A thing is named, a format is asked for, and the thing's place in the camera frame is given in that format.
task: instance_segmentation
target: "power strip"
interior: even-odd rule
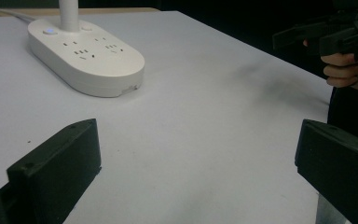
[[[145,68],[142,54],[101,27],[79,21],[76,13],[32,21],[28,34],[34,55],[88,95],[118,97],[137,90]]]

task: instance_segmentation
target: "person's hand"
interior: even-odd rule
[[[336,53],[321,57],[327,63],[324,74],[328,76],[327,84],[341,88],[352,86],[358,90],[358,62],[355,61],[354,54]]]

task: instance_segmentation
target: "dark wall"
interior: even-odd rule
[[[162,10],[178,10],[289,63],[323,77],[324,64],[301,44],[273,50],[272,35],[306,19],[335,13],[330,0],[189,1],[163,0]]]

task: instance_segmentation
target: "hand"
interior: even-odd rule
[[[336,53],[321,57],[327,63],[324,74],[328,76],[327,84],[334,87],[352,86],[358,90],[358,62],[354,59],[354,54]]]

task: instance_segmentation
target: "white cable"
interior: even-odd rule
[[[8,15],[12,15],[12,16],[15,16],[15,17],[18,17],[18,18],[21,18],[21,19],[26,19],[26,20],[29,20],[29,21],[35,21],[36,20],[35,17],[29,16],[29,15],[26,15],[26,14],[22,14],[20,12],[4,10],[4,9],[1,9],[1,8],[0,8],[0,12],[6,13]]]

